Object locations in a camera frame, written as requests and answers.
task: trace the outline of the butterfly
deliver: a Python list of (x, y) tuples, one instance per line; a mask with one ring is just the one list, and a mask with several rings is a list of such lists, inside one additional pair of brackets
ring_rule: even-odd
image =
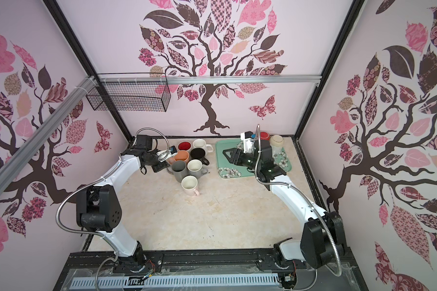
[(107, 150), (110, 148), (110, 143), (107, 139), (110, 138), (110, 131), (108, 129), (104, 129), (103, 126), (97, 121), (97, 131), (99, 132), (99, 136), (101, 137), (99, 141), (95, 144), (94, 153), (99, 152), (101, 150)]
[(275, 95), (270, 96), (269, 99), (267, 99), (266, 104), (264, 106), (251, 106), (249, 109), (252, 112), (256, 112), (257, 116), (261, 117), (262, 120), (264, 120), (264, 116), (268, 113), (275, 113)]

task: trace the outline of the green tray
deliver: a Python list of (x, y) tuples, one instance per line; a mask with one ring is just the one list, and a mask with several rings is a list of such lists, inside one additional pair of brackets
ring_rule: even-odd
[[(254, 176), (254, 173), (248, 172), (244, 166), (237, 166), (230, 164), (223, 154), (224, 149), (229, 148), (243, 148), (243, 141), (241, 139), (229, 139), (224, 141), (218, 141), (215, 144), (215, 152), (217, 155), (217, 170), (218, 175), (222, 178), (239, 178)], [(291, 171), (291, 163), (288, 160), (288, 156), (285, 153), (285, 149), (282, 148), (280, 154), (273, 155), (274, 164), (279, 165), (285, 172)]]

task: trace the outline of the pink wall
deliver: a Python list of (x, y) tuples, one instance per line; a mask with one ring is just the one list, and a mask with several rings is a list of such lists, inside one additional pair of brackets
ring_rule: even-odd
[(369, 290), (437, 290), (437, 0), (367, 2), (302, 144)]
[[(251, 74), (257, 68), (262, 70), (256, 73), (262, 73), (265, 67), (273, 65), (276, 69), (270, 67), (267, 70), (273, 74), (320, 74), (351, 2), (65, 0), (59, 1), (59, 4), (97, 72), (131, 73), (160, 69), (166, 70), (168, 75), (188, 76), (191, 73), (200, 76), (200, 69), (205, 63), (208, 67), (204, 75), (214, 75), (218, 66), (221, 73), (224, 73), (224, 68), (231, 62), (228, 57), (236, 60), (233, 66), (227, 68), (226, 75), (234, 75), (237, 70), (246, 69), (249, 62), (253, 65), (244, 74)], [(223, 19), (218, 17), (218, 7), (224, 10)], [(188, 11), (197, 17), (189, 18)], [(161, 15), (174, 15), (177, 20), (163, 23), (165, 18)], [(198, 37), (189, 35), (188, 39), (182, 34), (188, 31), (199, 34), (199, 29), (204, 30), (206, 22), (212, 23), (218, 30), (217, 37), (203, 34), (201, 40), (204, 44), (199, 42)], [(264, 28), (262, 35), (257, 38), (255, 45), (254, 35), (261, 28)], [(147, 38), (151, 44), (151, 32), (148, 29), (155, 31), (152, 39), (156, 45), (160, 43), (157, 49), (163, 51), (162, 54), (157, 53), (155, 46), (150, 47), (144, 40)], [(192, 45), (191, 55), (188, 55), (187, 47), (181, 47), (180, 42), (186, 41)], [(230, 43), (230, 46), (221, 51), (219, 43), (223, 41)], [(206, 47), (211, 52), (211, 60), (207, 57)], [(273, 57), (253, 56), (264, 51), (268, 54), (273, 52)], [(184, 56), (185, 63), (182, 63), (182, 57), (174, 60), (171, 55), (175, 53)], [(204, 56), (202, 64), (193, 70), (193, 61), (198, 64)], [(307, 98), (313, 90), (312, 83), (261, 84), (255, 90), (238, 84), (228, 84), (228, 87), (220, 88), (220, 91), (227, 92), (227, 97), (221, 95), (217, 98), (214, 93), (216, 89), (213, 88), (207, 87), (202, 96), (200, 85), (184, 89), (172, 86), (172, 97), (166, 113), (122, 111), (121, 115), (131, 132), (152, 126), (164, 134), (175, 136), (239, 135), (255, 128), (260, 122), (262, 128), (271, 133), (294, 134)], [(189, 89), (196, 92), (197, 98), (191, 96), (188, 99), (178, 94), (181, 90), (186, 92)], [(266, 101), (271, 96), (274, 96), (275, 110), (266, 110)], [(254, 106), (263, 108), (262, 112), (266, 116), (261, 118), (252, 112), (250, 108)]]
[[(0, 167), (85, 75), (42, 2), (0, 1)], [(125, 146), (110, 114), (85, 98), (68, 115), (0, 196), (0, 289), (53, 288), (84, 239), (56, 225), (59, 203), (100, 177)], [(77, 227), (74, 204), (61, 217)]]

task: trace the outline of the wire basket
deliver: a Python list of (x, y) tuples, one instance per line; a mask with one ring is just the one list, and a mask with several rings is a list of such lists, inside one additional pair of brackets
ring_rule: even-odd
[(94, 110), (134, 110), (166, 112), (170, 102), (170, 90), (166, 78), (156, 81), (102, 81), (108, 95), (99, 86), (94, 87), (86, 95)]

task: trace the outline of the cup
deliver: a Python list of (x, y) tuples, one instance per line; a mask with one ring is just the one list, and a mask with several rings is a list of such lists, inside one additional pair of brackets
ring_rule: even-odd
[(175, 176), (175, 179), (181, 183), (181, 181), (189, 175), (188, 169), (186, 167), (185, 161), (176, 161), (171, 166), (171, 172), (169, 168), (167, 168), (167, 172)]
[(189, 196), (200, 195), (198, 190), (198, 179), (194, 176), (187, 176), (181, 181), (183, 191)]
[(191, 160), (188, 163), (188, 171), (191, 176), (199, 179), (202, 175), (209, 173), (209, 170), (206, 168), (202, 168), (202, 162), (200, 160)]
[(205, 158), (205, 150), (202, 148), (193, 148), (191, 150), (191, 159), (200, 160), (204, 165), (209, 165), (209, 160)]
[(283, 148), (283, 137), (272, 136), (269, 142), (272, 147), (272, 154), (280, 154), (281, 149)]
[(188, 163), (190, 161), (190, 155), (187, 150), (179, 150), (173, 159), (175, 159), (175, 161), (185, 161), (185, 163)]
[(187, 150), (190, 151), (192, 148), (192, 144), (190, 142), (184, 141), (178, 144), (178, 150)]
[(205, 153), (211, 153), (214, 151), (214, 148), (210, 144), (205, 143), (205, 140), (203, 140), (202, 138), (199, 138), (199, 139), (193, 141), (192, 147), (193, 148), (202, 148), (205, 151)]

